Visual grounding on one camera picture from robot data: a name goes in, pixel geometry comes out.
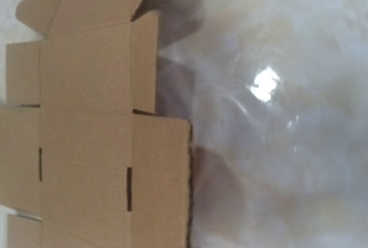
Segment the brown cardboard box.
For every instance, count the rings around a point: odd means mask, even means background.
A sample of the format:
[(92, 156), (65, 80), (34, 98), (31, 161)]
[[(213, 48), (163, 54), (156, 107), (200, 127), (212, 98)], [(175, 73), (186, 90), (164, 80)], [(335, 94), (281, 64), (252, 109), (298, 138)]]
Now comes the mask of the brown cardboard box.
[(143, 0), (22, 0), (41, 41), (6, 47), (8, 247), (188, 247), (187, 121), (157, 116)]

